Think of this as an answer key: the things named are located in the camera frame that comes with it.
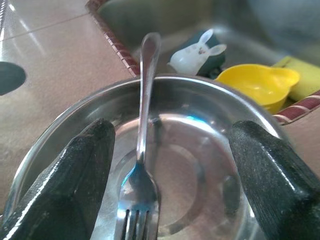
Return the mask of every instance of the tiled countertop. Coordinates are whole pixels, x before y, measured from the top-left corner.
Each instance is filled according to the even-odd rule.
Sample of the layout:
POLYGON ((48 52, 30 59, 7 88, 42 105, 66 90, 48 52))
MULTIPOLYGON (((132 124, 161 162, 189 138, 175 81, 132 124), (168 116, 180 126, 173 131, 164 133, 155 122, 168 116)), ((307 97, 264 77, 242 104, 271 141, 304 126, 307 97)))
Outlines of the tiled countertop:
MULTIPOLYGON (((86 1, 9 1, 0 57, 23 67, 27 79, 0 96, 0 214, 20 162, 50 123, 90 93, 131 77, 86 1)), ((320 176, 319 118, 320 108, 284 128, 320 176)))

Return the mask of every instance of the white rabbit figurine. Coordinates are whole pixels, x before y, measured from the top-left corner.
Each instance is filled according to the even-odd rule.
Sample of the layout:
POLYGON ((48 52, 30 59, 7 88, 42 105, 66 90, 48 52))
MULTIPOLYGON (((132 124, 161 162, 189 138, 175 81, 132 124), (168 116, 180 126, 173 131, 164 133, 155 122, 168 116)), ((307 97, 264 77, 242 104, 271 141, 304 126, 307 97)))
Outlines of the white rabbit figurine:
POLYGON ((225 44, 218 44, 209 48, 206 42, 213 34, 213 29, 209 29, 203 33, 199 42, 174 53, 167 65, 172 67, 177 73, 196 75, 208 57, 217 56, 227 48, 225 44))

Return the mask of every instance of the stainless steel fork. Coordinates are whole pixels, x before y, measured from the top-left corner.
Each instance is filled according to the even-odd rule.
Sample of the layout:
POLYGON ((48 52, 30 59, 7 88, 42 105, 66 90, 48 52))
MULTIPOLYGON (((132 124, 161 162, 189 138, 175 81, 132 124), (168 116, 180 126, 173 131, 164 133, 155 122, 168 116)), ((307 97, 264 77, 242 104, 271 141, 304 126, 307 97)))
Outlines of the stainless steel fork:
POLYGON ((140 110, 136 164, 124 178, 118 201, 115 240, 154 240, 159 221, 159 195, 152 176, 145 169, 148 113, 152 84, 159 58, 161 38, 147 34, 140 55, 140 110))

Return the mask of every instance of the yellow scoop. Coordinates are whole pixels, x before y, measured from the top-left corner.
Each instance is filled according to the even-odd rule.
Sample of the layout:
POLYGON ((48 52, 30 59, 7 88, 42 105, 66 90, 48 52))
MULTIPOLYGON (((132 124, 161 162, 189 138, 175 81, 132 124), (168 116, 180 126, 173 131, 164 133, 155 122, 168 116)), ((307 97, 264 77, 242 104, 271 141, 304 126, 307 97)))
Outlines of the yellow scoop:
POLYGON ((247 95, 267 111, 275 114, 299 78, 299 73, 288 68, 241 64, 224 70, 217 81, 247 95))

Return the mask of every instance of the stainless steel bowl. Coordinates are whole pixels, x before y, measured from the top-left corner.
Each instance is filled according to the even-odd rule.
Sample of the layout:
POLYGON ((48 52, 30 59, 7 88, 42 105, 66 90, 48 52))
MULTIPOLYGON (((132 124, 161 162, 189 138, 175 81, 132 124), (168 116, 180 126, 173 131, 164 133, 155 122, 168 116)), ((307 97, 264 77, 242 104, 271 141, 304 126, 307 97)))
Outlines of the stainless steel bowl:
MULTIPOLYGON (((115 149, 91 239, 112 238, 120 184, 134 164, 139 81, 130 79, 101 89, 52 123, 16 173, 5 218, 71 138, 93 120, 105 118, 116 128, 115 149)), ((146 165, 161 192, 158 237, 257 239, 259 227, 237 182, 227 135, 235 121, 252 120, 271 134, 286 138, 273 117, 221 84, 207 82, 205 78, 162 75, 154 82, 150 119, 146 165), (231 188, 230 178, 235 180, 231 188), (234 194, 237 190, 240 201, 234 194), (237 208, 232 214, 228 213, 230 203, 237 208)))

